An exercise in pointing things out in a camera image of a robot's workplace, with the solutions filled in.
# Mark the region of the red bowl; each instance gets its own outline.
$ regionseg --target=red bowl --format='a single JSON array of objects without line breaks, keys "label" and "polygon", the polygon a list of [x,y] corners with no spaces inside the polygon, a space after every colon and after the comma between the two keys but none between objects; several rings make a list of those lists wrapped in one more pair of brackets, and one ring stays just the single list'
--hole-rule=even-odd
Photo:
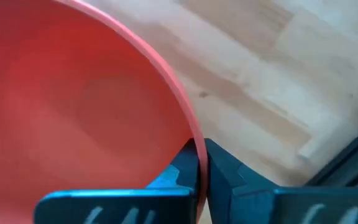
[{"label": "red bowl", "polygon": [[167,63],[118,21],[77,1],[0,1],[0,223],[32,223],[63,189],[143,188],[194,138]]}]

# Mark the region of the plastic bowl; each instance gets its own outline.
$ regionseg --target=plastic bowl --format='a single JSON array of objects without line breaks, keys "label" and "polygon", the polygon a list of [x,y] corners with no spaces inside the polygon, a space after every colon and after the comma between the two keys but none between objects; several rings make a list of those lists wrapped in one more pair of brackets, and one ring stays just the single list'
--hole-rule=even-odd
[{"label": "plastic bowl", "polygon": [[63,189],[149,184],[200,127],[163,59],[83,2],[0,2],[0,223]]}]

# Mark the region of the wood grain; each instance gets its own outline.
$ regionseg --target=wood grain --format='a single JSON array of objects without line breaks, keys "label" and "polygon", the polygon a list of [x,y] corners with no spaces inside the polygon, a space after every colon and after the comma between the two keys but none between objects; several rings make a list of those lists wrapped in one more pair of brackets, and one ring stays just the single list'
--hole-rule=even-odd
[{"label": "wood grain", "polygon": [[206,137],[280,185],[358,135],[358,1],[89,1],[175,69]]}]

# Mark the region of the wooden surface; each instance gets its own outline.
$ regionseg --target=wooden surface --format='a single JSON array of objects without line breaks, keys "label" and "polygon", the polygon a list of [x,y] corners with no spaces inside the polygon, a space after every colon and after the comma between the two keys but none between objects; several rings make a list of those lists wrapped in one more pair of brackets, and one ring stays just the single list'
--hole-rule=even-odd
[{"label": "wooden surface", "polygon": [[89,1],[170,63],[206,137],[277,184],[358,135],[358,1]]}]

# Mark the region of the wooden floor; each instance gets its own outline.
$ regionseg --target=wooden floor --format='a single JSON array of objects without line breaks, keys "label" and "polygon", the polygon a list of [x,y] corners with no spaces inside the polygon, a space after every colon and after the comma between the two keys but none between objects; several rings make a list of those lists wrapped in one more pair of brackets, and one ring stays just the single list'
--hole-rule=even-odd
[{"label": "wooden floor", "polygon": [[206,137],[277,184],[358,135],[358,1],[89,1],[170,63]]}]

